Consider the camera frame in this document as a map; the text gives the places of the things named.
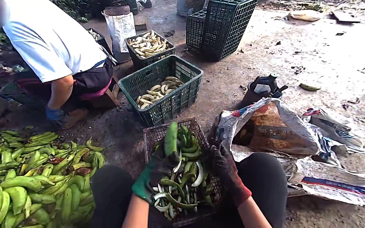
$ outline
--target knee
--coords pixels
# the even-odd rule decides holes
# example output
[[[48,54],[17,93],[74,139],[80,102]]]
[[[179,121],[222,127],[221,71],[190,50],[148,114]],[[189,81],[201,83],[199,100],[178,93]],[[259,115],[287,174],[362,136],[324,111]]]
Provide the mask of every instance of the knee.
[[[284,169],[277,158],[268,153],[256,152],[244,159],[239,164],[241,169],[251,169],[252,172],[262,172],[265,174],[274,173],[285,176]]]
[[[107,188],[117,188],[119,185],[131,187],[133,184],[132,176],[116,166],[104,166],[98,169],[91,177],[92,190],[104,191]]]

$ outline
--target person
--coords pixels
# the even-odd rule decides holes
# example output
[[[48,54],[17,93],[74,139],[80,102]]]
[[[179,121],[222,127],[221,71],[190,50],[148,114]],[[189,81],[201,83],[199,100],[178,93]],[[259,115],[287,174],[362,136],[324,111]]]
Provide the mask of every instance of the person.
[[[17,83],[47,103],[46,117],[56,127],[69,127],[65,113],[86,115],[86,110],[72,112],[79,96],[109,86],[112,61],[88,31],[51,1],[0,0],[1,27],[34,72]]]
[[[220,142],[211,141],[207,151],[211,171],[227,189],[217,213],[189,227],[279,228],[283,225],[287,180],[277,159],[253,153],[238,164]],[[91,179],[96,209],[94,227],[173,227],[153,206],[153,189],[178,164],[178,155],[165,157],[163,143],[134,183],[123,169],[104,166]]]

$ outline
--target hand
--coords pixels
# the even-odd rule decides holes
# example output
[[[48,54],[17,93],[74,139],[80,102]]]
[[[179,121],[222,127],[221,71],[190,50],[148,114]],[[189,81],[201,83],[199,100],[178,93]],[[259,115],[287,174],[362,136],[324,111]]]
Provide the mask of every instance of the hand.
[[[164,152],[164,140],[160,140],[159,148],[153,154],[151,160],[140,174],[138,180],[132,186],[132,191],[140,198],[153,204],[153,187],[156,187],[163,176],[170,176],[172,169],[178,165],[180,158],[174,151],[166,157]]]
[[[231,193],[236,206],[241,205],[251,196],[251,191],[243,184],[237,174],[233,155],[220,142],[211,141],[211,169],[220,179],[221,184]]]
[[[51,109],[46,106],[46,117],[58,129],[62,128],[66,123],[64,112],[61,109]]]

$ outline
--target dirty floor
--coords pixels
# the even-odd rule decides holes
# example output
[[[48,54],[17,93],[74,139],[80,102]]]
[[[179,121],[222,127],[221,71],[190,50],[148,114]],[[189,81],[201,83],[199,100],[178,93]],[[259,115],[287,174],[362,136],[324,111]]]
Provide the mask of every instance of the dirty floor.
[[[206,131],[221,110],[232,109],[243,98],[240,85],[246,86],[257,76],[271,72],[280,75],[279,85],[288,85],[283,100],[302,113],[309,107],[324,107],[350,117],[365,134],[365,23],[337,24],[322,18],[316,22],[287,20],[287,12],[255,10],[237,51],[221,62],[206,62],[200,55],[185,51],[185,18],[175,15],[175,0],[156,0],[144,9],[150,29],[162,33],[174,29],[170,37],[176,55],[204,71],[196,103],[178,119],[196,117]],[[109,42],[106,25],[91,21]],[[121,66],[117,77],[133,72],[133,64]],[[307,92],[300,83],[321,87]],[[79,125],[58,134],[63,140],[85,142],[93,136],[101,146],[108,164],[120,166],[134,177],[144,168],[142,121],[120,93],[120,107],[94,111]],[[12,105],[1,128],[23,133],[51,130],[42,112]],[[33,125],[27,132],[23,128]],[[348,170],[365,172],[365,155],[340,157]],[[303,196],[289,198],[286,227],[365,227],[365,207]]]

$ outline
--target green plastic crate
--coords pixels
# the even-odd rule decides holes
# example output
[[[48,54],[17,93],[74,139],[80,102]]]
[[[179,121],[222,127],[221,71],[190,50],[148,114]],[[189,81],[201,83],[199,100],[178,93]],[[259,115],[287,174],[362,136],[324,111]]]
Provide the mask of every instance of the green plastic crate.
[[[236,51],[258,0],[210,0],[201,52],[220,61]]]
[[[124,77],[118,81],[118,85],[143,121],[153,127],[174,119],[196,101],[203,74],[203,70],[198,67],[169,55]],[[146,94],[146,90],[165,81],[167,76],[177,77],[184,84],[153,105],[140,109],[136,99]]]
[[[187,17],[185,44],[198,51],[201,49],[202,31],[205,26],[206,9],[200,10]]]

